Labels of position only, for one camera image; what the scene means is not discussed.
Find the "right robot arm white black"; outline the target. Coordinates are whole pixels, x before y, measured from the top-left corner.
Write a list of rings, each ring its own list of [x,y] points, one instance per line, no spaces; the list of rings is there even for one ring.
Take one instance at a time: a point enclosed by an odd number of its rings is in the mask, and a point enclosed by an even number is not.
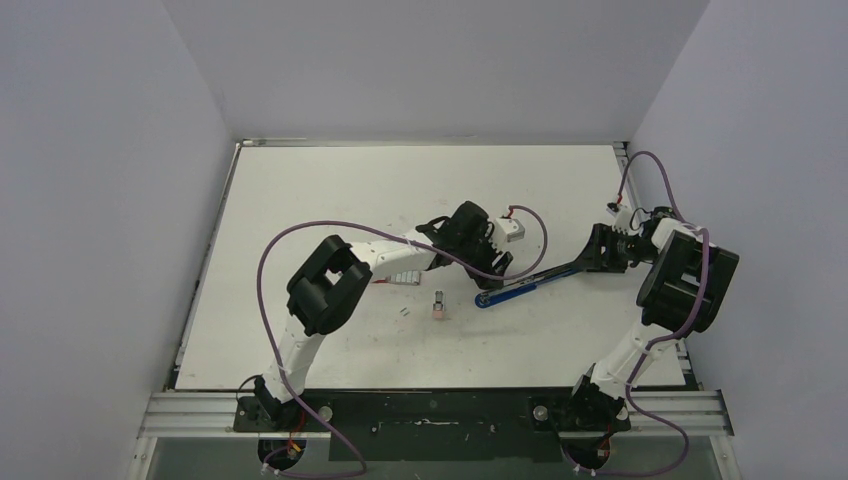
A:
[[[706,331],[716,319],[740,262],[669,207],[657,207],[637,227],[619,207],[613,225],[596,224],[576,261],[579,272],[650,270],[636,298],[641,310],[625,337],[581,377],[565,402],[577,428],[606,426],[626,416],[626,392],[678,340]]]

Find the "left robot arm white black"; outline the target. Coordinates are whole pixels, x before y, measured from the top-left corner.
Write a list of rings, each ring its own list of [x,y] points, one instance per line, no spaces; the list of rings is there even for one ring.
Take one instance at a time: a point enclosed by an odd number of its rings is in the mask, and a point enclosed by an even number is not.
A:
[[[273,364],[254,382],[262,421],[277,431],[296,422],[295,399],[324,338],[352,317],[369,284],[460,263],[480,289],[499,287],[512,261],[506,247],[524,233],[519,221],[490,218],[466,201],[452,215],[402,235],[354,243],[326,237],[286,285],[289,317],[283,334],[271,342]]]

